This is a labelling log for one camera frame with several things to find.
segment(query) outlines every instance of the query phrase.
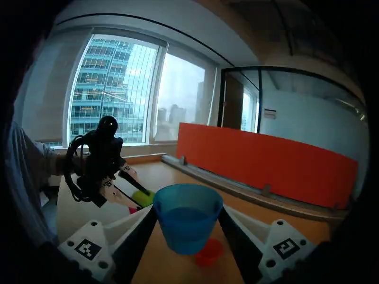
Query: red object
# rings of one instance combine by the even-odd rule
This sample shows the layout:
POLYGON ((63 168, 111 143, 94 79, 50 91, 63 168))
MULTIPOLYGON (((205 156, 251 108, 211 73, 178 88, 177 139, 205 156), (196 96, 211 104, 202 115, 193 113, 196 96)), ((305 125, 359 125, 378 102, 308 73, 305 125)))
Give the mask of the red object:
POLYGON ((129 207, 129 212, 130 212, 130 214, 136 213, 137 208, 129 207))
POLYGON ((270 135, 181 123, 176 155, 226 178, 295 200, 344 209, 358 163, 316 146, 270 135))
POLYGON ((208 239, 204 248, 195 254, 198 266, 210 266, 216 259, 222 256, 224 250, 222 244, 215 239, 208 239))

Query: gray sleeve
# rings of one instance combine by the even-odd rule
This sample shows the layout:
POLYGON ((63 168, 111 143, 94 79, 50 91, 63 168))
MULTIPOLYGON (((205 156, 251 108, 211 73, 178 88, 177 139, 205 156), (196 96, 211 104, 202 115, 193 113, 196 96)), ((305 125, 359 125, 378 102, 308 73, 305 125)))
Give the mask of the gray sleeve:
POLYGON ((26 156, 31 162, 31 165, 35 167, 34 172, 37 170, 38 175, 41 177, 45 176, 45 178, 49 178, 51 175, 59 175, 56 168, 58 153, 42 143, 32 141, 19 126, 18 132, 24 141, 26 156))

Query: person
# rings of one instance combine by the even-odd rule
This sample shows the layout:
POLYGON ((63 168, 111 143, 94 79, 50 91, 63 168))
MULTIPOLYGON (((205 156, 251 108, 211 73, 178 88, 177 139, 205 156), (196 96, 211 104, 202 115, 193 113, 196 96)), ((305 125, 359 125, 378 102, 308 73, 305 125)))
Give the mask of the person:
POLYGON ((49 9, 43 7, 43 3, 40 2, 29 4, 31 11, 42 13, 42 15, 40 17, 30 15, 30 17, 24 18, 10 15, 8 19, 12 23, 17 18, 19 24, 27 25, 30 18, 33 18, 35 29, 25 34, 15 33, 13 35, 13 41, 15 43, 22 42, 22 45, 17 44, 15 47, 13 44, 9 44, 5 47, 8 49, 7 54, 16 54, 16 56, 10 56, 13 63, 7 64, 12 81, 6 84, 4 89, 8 96, 3 100, 5 109, 0 114, 1 121, 4 122, 2 137, 5 138, 1 141, 1 146, 11 205, 27 236, 36 247, 39 247, 45 242, 56 243, 56 237, 50 232, 42 214, 39 190, 42 185, 47 183, 51 175, 63 173, 64 156, 44 144, 32 141, 26 135, 13 120, 14 101, 24 74, 32 66, 50 33, 55 15, 67 2, 51 6, 49 9))
POLYGON ((28 236, 36 246, 46 241, 56 243, 56 236, 50 232, 44 219, 39 193, 51 175, 63 174, 64 156, 32 141, 12 121, 4 161, 15 208, 28 236))

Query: city skyline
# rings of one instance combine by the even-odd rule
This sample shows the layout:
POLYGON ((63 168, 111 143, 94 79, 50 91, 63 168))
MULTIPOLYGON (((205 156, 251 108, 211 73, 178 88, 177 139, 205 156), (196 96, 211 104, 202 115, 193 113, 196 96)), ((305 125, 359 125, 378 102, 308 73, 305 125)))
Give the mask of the city skyline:
POLYGON ((143 44, 120 37, 92 38, 74 86, 70 141, 111 115, 118 122, 116 136, 125 143, 145 142, 144 116, 157 47, 135 42, 143 44))

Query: building facade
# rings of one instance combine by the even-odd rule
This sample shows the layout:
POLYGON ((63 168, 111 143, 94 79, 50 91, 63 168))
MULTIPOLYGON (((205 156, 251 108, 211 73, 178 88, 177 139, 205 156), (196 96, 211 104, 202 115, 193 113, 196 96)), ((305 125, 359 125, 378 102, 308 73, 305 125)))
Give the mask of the building facade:
POLYGON ((97 128, 111 115, 116 137, 144 143, 147 104, 157 47, 119 36, 95 35, 84 55, 73 86, 70 141, 97 128))

